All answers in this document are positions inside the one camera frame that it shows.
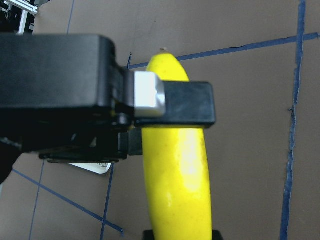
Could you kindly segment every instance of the yellow banana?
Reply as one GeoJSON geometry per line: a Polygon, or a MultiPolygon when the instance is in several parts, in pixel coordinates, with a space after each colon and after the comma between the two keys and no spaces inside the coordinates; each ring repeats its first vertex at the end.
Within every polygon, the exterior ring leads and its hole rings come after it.
{"type": "MultiPolygon", "coordinates": [[[[153,56],[147,71],[164,81],[188,82],[169,52],[153,56]]],[[[155,240],[212,240],[211,193],[204,132],[143,128],[143,165],[155,240]]]]}

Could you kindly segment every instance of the black base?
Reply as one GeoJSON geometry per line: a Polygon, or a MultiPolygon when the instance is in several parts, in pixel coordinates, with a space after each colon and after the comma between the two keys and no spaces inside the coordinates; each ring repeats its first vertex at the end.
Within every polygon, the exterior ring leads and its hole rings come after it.
{"type": "MultiPolygon", "coordinates": [[[[147,230],[143,232],[142,240],[155,240],[154,232],[147,230]]],[[[218,230],[212,231],[212,240],[224,240],[221,233],[218,230]]]]}

